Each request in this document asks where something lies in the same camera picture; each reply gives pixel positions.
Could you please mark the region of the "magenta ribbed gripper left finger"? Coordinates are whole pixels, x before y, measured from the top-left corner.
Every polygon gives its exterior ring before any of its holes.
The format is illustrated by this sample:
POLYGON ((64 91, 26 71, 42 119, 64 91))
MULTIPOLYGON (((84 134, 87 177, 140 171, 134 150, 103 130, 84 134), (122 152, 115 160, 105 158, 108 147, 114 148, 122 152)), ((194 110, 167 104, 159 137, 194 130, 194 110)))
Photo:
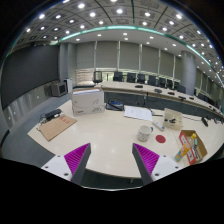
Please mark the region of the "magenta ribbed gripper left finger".
POLYGON ((65 161, 72 173, 71 182, 81 184, 86 164, 91 154, 91 144, 87 143, 64 156, 65 161))

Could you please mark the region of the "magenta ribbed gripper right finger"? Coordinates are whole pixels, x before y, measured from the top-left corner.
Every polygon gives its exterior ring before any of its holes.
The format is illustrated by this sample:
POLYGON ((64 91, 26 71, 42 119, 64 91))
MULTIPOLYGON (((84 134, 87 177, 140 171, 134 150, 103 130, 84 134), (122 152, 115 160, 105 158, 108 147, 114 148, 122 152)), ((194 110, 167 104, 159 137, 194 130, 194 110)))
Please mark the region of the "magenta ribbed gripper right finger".
POLYGON ((152 171, 159 160, 159 155, 137 143, 132 146, 132 154, 138 166, 143 185, 152 183, 152 171))

